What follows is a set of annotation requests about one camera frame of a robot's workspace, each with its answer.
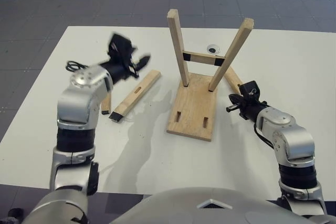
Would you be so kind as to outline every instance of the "white table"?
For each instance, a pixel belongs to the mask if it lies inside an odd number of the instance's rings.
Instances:
[[[131,38],[139,51],[150,52],[151,69],[162,77],[120,123],[100,115],[95,160],[100,164],[98,191],[154,194],[163,190],[210,186],[276,199],[278,164],[273,150],[253,132],[253,124],[227,113],[232,92],[218,86],[213,141],[165,131],[180,75],[168,28],[68,27],[35,81],[0,143],[0,183],[48,188],[52,148],[56,144],[56,104],[69,83],[67,60],[93,64],[107,59],[113,31]],[[206,53],[209,44],[223,55],[236,29],[183,29],[185,49]],[[243,82],[256,80],[261,100],[292,114],[314,137],[318,180],[325,200],[336,200],[336,34],[254,30],[233,62]],[[213,75],[216,67],[188,63],[190,72]],[[115,108],[136,80],[118,83]]]

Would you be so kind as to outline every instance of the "wooden block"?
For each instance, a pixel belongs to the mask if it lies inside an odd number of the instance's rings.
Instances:
[[[183,59],[186,61],[193,61],[215,66],[221,66],[224,61],[224,57],[222,56],[199,54],[198,52],[187,51],[183,51]]]
[[[167,132],[211,141],[217,89],[208,90],[211,76],[190,73],[189,85],[180,82]]]
[[[132,90],[131,93],[113,110],[110,119],[119,122],[128,112],[136,105],[136,103],[146,94],[150,87],[158,80],[161,73],[157,70],[151,70],[145,78]]]
[[[232,67],[229,67],[225,74],[224,74],[225,79],[229,83],[230,87],[232,88],[233,92],[236,94],[240,94],[239,86],[242,85],[242,81],[236,74],[236,72],[233,70]]]
[[[111,113],[111,91],[107,93],[107,96],[101,102],[101,113],[103,115]]]
[[[214,91],[219,84],[220,80],[224,76],[226,70],[229,68],[232,61],[235,59],[236,55],[238,54],[239,50],[241,49],[242,45],[244,44],[245,40],[247,39],[248,35],[252,31],[254,26],[254,20],[251,18],[245,18],[243,23],[241,24],[236,37],[232,41],[228,51],[225,54],[225,61],[223,62],[222,66],[219,67],[213,76],[209,90]]]
[[[180,25],[180,19],[178,17],[178,11],[176,9],[170,9],[167,14],[167,21],[169,25],[170,34],[173,40],[173,46],[176,54],[178,69],[180,70],[183,86],[188,86],[189,75],[187,63],[183,60],[183,38]]]

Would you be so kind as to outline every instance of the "black cable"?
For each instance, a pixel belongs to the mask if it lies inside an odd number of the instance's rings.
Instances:
[[[260,134],[257,132],[257,124],[256,124],[256,123],[254,123],[253,128],[254,128],[254,132],[257,134],[257,136],[258,136],[258,137],[259,137],[265,144],[267,144],[269,147],[271,147],[272,149],[274,149],[272,143],[271,143],[269,140],[267,140],[265,137],[263,137],[262,135],[260,135]]]
[[[75,71],[77,71],[79,69],[84,69],[84,68],[87,68],[87,67],[88,66],[83,65],[81,63],[69,60],[67,62],[67,65],[65,66],[65,69],[68,70],[68,71],[70,71],[70,72],[75,72]]]

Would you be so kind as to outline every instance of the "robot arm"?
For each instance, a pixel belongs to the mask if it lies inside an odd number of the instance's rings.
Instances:
[[[134,50],[130,40],[114,34],[109,61],[79,69],[71,76],[57,105],[57,145],[49,183],[52,192],[24,223],[87,223],[87,196],[98,188],[98,163],[93,158],[99,106],[114,84],[129,76],[138,78],[138,71],[149,61],[150,56],[144,56],[134,64]]]
[[[277,203],[302,216],[327,214],[314,166],[314,141],[293,116],[259,102],[260,90],[255,81],[239,87],[242,94],[229,96],[228,112],[240,109],[240,116],[255,123],[255,132],[274,149],[279,164],[281,198]]]

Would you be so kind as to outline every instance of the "slot hole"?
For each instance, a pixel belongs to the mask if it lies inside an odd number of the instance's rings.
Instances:
[[[203,119],[203,128],[207,128],[208,127],[208,120],[209,120],[209,118],[204,118]]]
[[[180,117],[181,117],[181,112],[178,111],[175,117],[175,122],[178,123],[180,121]]]
[[[140,91],[140,89],[141,89],[141,87],[138,87],[138,88],[135,90],[134,94],[138,93],[138,92]]]

